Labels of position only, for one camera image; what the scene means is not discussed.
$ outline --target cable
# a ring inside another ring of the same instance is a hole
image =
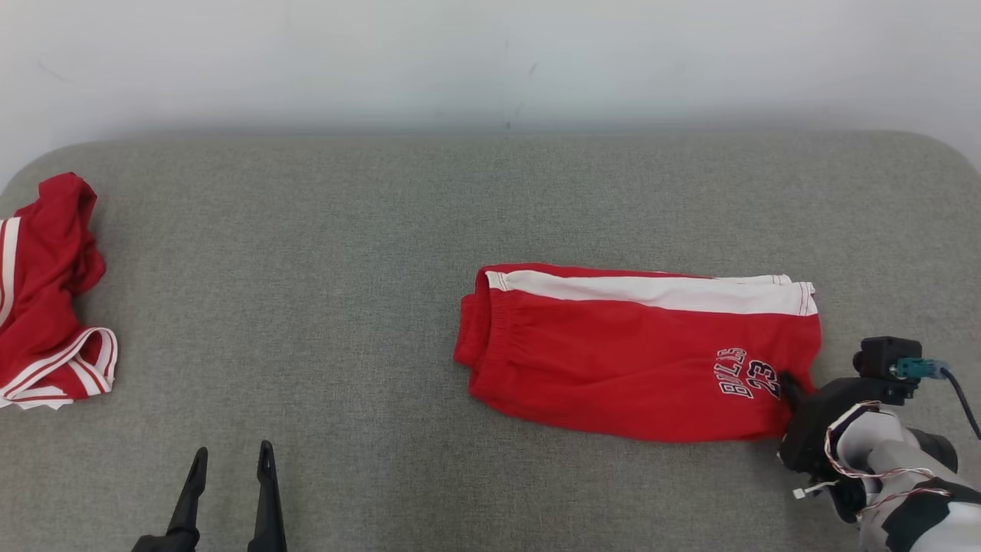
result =
[[[923,493],[939,494],[940,496],[947,496],[947,497],[949,497],[949,496],[952,495],[951,491],[948,491],[948,490],[945,490],[945,489],[928,489],[928,488],[927,489],[911,489],[911,490],[904,491],[904,492],[901,492],[901,493],[891,494],[891,495],[887,496],[886,498],[877,501],[875,504],[873,504],[871,506],[866,506],[865,508],[862,508],[861,510],[858,511],[858,518],[861,520],[861,517],[862,517],[863,514],[865,514],[866,512],[868,512],[870,510],[875,510],[876,508],[882,506],[883,504],[889,502],[890,500],[895,500],[897,498],[903,498],[904,496],[911,496],[911,495],[914,495],[914,494],[923,494]]]
[[[838,428],[839,425],[847,421],[850,421],[854,413],[860,410],[865,410],[869,412],[875,412],[879,414],[896,417],[895,413],[889,411],[880,411],[879,407],[881,406],[882,403],[880,403],[879,401],[864,401],[858,403],[853,407],[851,407],[850,409],[846,410],[845,413],[841,415],[841,417],[833,421],[831,425],[828,426],[828,430],[824,432],[824,456],[828,457],[828,463],[831,464],[831,468],[834,469],[834,471],[840,473],[841,475],[844,475],[845,477],[850,477],[852,479],[885,479],[888,477],[895,477],[896,475],[899,475],[901,473],[919,473],[924,477],[928,477],[928,478],[935,477],[936,475],[929,468],[895,468],[895,469],[890,469],[889,471],[884,471],[882,473],[868,473],[867,471],[861,471],[860,469],[854,469],[846,466],[838,458],[836,458],[835,454],[832,453],[831,440],[835,430]]]
[[[834,485],[837,485],[837,484],[838,484],[838,481],[837,480],[835,480],[835,481],[821,481],[820,483],[817,483],[816,485],[812,485],[810,487],[807,487],[806,489],[794,489],[794,498],[800,500],[801,498],[807,497],[808,495],[810,495],[810,493],[812,493],[814,491],[819,491],[819,490],[823,489],[824,487],[831,487],[831,486],[834,486]]]
[[[960,399],[960,405],[964,407],[964,413],[967,414],[967,422],[971,424],[971,429],[974,430],[974,434],[981,439],[981,428],[978,427],[978,422],[974,419],[974,414],[971,413],[971,406],[967,404],[967,398],[964,397],[964,392],[960,389],[960,384],[957,383],[957,378],[947,369],[946,366],[941,366],[940,373],[944,374],[944,377],[951,380],[951,385],[954,386],[954,392],[957,393],[957,398]]]

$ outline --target red basketball shorts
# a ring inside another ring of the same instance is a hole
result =
[[[0,408],[58,409],[112,390],[116,336],[82,326],[72,310],[106,271],[88,229],[95,199],[65,173],[0,221]]]
[[[502,413],[653,441],[780,437],[777,374],[812,392],[809,283],[545,264],[481,269],[454,358]]]

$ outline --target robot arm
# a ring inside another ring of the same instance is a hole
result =
[[[981,493],[957,475],[950,441],[903,427],[882,408],[912,398],[920,380],[896,366],[921,353],[914,341],[864,340],[854,361],[859,377],[806,397],[783,375],[794,416],[778,457],[810,474],[799,498],[826,490],[839,517],[858,524],[863,551],[981,551]]]

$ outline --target black cable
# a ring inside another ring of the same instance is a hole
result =
[[[945,366],[940,368],[940,373],[944,374],[947,379],[951,380],[951,385],[954,386],[954,391],[957,393],[957,398],[960,399],[960,405],[964,407],[964,413],[967,414],[967,422],[971,424],[971,429],[974,430],[974,434],[978,436],[978,439],[981,439],[981,428],[978,427],[978,422],[976,419],[974,419],[974,414],[971,413],[971,407],[967,404],[967,397],[964,397],[964,392],[960,389],[960,384],[957,383],[957,378],[955,378],[954,375],[951,374],[951,371]]]

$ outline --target robotic hand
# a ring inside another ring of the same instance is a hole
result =
[[[951,442],[903,427],[883,408],[911,399],[922,377],[951,379],[981,438],[947,366],[921,355],[915,341],[863,340],[853,360],[859,377],[806,397],[790,374],[781,375],[794,416],[777,456],[811,477],[795,496],[827,491],[838,516],[858,524],[864,552],[981,551],[981,492],[956,474]]]
[[[132,552],[194,552],[201,534],[197,530],[197,501],[204,493],[208,473],[208,449],[201,447],[187,473],[187,480],[174,507],[174,515],[163,536],[145,534],[139,537]],[[276,474],[273,445],[263,441],[259,448],[259,507],[255,514],[255,534],[248,552],[286,552],[280,483]]]

